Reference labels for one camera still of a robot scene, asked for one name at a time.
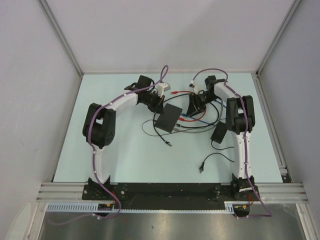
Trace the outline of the black network switch box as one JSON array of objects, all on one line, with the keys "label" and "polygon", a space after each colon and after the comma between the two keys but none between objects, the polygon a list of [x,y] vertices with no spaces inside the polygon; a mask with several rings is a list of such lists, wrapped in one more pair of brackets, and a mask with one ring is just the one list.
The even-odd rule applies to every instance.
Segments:
[{"label": "black network switch box", "polygon": [[164,106],[163,113],[156,120],[155,127],[167,133],[172,133],[182,111],[182,108],[167,103]]}]

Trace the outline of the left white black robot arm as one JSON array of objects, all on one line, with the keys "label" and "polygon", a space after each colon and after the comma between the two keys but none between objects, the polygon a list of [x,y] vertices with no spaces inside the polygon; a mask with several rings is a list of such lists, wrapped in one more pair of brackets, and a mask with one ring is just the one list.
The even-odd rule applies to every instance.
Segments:
[{"label": "left white black robot arm", "polygon": [[111,188],[104,184],[110,179],[111,174],[107,171],[103,155],[115,138],[117,117],[138,104],[147,106],[152,113],[163,113],[165,92],[170,89],[171,86],[166,82],[154,82],[151,78],[140,75],[137,82],[126,86],[123,93],[111,102],[105,105],[89,105],[82,135],[92,148],[91,178],[97,183],[93,188],[93,194],[98,199],[105,200],[111,193]]}]

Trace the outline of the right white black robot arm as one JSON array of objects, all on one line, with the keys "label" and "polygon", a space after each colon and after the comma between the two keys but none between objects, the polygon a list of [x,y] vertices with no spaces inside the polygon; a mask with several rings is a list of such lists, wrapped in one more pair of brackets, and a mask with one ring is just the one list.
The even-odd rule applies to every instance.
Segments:
[{"label": "right white black robot arm", "polygon": [[250,137],[256,124],[253,97],[240,95],[225,79],[216,79],[214,75],[205,79],[206,91],[191,93],[186,115],[192,117],[202,113],[206,104],[216,99],[226,103],[225,123],[215,127],[213,142],[220,143],[219,130],[231,132],[234,144],[234,170],[230,194],[242,201],[254,187],[254,177],[250,163]]}]

